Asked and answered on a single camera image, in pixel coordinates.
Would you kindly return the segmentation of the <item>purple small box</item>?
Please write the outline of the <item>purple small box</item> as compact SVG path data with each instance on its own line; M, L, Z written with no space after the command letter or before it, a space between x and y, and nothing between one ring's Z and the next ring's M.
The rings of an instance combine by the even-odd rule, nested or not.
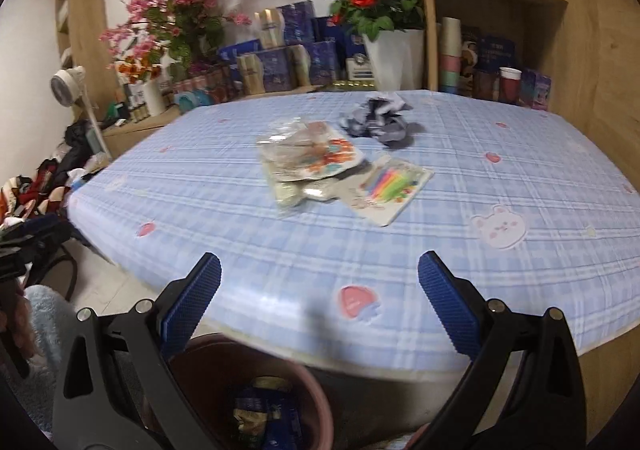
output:
M544 74L525 68L522 71L518 103L523 107L547 111L552 80Z

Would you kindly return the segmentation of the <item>blue gift box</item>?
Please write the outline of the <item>blue gift box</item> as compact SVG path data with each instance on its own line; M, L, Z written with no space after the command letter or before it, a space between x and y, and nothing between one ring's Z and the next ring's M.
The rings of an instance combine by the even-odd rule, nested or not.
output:
M314 3L311 0L265 8L254 14L258 39L264 50L312 43L314 31Z
M340 77L341 69L333 41L296 44L288 50L300 86L329 85Z
M297 86L291 54L286 47L247 53L236 62L247 95L288 92Z

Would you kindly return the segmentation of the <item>wooden shelf unit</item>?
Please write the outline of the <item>wooden shelf unit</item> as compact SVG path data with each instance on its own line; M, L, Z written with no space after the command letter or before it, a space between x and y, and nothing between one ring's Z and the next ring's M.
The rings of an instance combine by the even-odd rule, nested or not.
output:
M599 77L594 0L425 0L425 85L438 86L436 22L454 17L514 42L518 64L552 80L550 111L587 131Z

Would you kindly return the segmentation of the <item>grey white paper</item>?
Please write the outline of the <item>grey white paper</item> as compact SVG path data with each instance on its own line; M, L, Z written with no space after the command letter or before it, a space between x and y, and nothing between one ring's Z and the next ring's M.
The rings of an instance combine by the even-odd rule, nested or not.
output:
M396 148L409 140L409 123L402 113L410 109L396 93L371 93L342 113L338 125L350 137L370 137L386 147Z

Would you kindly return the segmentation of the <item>blue gift box top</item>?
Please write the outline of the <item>blue gift box top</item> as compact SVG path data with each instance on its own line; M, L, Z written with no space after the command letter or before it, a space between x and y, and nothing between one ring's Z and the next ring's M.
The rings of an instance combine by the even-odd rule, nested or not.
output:
M311 0L265 8L254 14L258 39L264 50L312 43L314 31L314 3Z

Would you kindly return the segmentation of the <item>pink cherry blossom plant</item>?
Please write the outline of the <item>pink cherry blossom plant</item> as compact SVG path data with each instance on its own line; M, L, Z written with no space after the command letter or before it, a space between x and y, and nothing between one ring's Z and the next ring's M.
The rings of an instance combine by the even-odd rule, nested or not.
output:
M127 83L160 76L164 57L190 71L214 61L229 26L245 27L250 16L224 0L122 0L127 19L100 35L117 77Z

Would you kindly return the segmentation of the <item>stack of pastel cups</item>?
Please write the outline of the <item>stack of pastel cups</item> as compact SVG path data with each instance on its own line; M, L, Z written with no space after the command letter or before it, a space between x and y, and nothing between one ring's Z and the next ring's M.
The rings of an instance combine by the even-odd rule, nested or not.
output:
M442 18L439 36L439 89L456 94L460 77L461 22L457 18Z

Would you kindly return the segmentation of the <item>blue plaid tablecloth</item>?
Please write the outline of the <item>blue plaid tablecloth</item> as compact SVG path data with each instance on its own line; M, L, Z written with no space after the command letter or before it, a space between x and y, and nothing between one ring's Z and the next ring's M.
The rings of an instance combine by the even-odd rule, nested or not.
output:
M433 177L390 225L335 201L278 207L257 137L298 117L336 123L361 100L316 93L191 110L73 192L70 221L157 289L216 254L208 320L322 368L464 367L419 285L426 251L514 311L560 308L578 352L638 325L638 191L549 112L407 92L411 139L398 157Z

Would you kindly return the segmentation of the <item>clear floral plastic bag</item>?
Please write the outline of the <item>clear floral plastic bag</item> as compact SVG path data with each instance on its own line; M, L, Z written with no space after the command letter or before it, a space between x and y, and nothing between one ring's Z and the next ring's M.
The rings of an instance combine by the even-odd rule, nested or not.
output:
M280 183L320 181L355 169L364 155L333 126L294 118L256 138L260 161Z

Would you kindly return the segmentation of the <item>patterned tin planter box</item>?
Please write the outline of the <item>patterned tin planter box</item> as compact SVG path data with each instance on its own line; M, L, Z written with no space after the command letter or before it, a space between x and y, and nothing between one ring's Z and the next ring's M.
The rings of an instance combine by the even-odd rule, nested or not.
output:
M219 65L198 76L172 85L174 104L182 113L231 102L238 96L230 67Z

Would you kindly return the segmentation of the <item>red paper cup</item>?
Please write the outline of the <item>red paper cup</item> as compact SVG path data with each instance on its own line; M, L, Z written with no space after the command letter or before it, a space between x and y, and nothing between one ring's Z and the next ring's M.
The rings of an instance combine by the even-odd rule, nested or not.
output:
M499 100L501 103L514 105L518 102L520 95L520 86L522 80L522 71L501 67L499 70Z

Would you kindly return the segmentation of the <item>blue coffee box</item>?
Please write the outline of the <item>blue coffee box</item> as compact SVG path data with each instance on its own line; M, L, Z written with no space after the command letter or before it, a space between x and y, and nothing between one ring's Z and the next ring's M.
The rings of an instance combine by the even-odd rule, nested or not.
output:
M233 416L241 449L302 448L302 426L286 390L250 387L235 400Z

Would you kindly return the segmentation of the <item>blue gift box lower left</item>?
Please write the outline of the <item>blue gift box lower left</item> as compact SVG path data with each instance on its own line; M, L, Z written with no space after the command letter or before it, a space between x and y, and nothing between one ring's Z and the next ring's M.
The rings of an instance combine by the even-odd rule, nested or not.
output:
M286 47L247 53L236 62L247 95L288 92L297 86L291 54Z

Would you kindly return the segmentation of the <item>colourful candle pack card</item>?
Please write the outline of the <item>colourful candle pack card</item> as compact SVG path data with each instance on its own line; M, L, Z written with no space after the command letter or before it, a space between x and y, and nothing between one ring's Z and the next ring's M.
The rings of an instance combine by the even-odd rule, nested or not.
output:
M382 155L369 169L340 181L336 194L360 217L386 227L433 176L434 171L426 167Z

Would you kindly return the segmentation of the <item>white square flower pot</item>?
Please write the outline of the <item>white square flower pot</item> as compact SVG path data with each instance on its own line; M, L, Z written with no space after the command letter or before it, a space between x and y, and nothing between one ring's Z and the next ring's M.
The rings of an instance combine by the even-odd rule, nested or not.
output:
M420 90L423 85L424 31L381 31L375 41L363 38L381 92Z

